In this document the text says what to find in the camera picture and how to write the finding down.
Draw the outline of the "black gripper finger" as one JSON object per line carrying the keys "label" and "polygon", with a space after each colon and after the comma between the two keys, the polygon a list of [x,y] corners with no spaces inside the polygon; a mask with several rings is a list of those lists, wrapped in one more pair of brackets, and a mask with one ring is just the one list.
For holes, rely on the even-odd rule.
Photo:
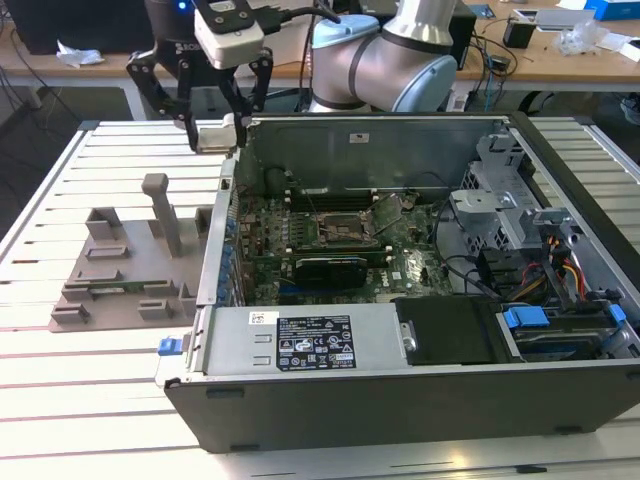
{"label": "black gripper finger", "polygon": [[194,69],[187,60],[178,61],[177,96],[171,97],[160,84],[156,74],[156,55],[153,51],[134,52],[126,71],[149,105],[160,115],[170,116],[186,131],[192,151],[198,151],[199,133],[191,110],[191,91]]}
{"label": "black gripper finger", "polygon": [[235,78],[236,67],[220,73],[218,87],[231,108],[237,146],[243,148],[247,142],[247,128],[255,112],[262,112],[273,71],[273,51],[263,47],[256,60],[249,63],[255,83],[249,97],[242,95]]}

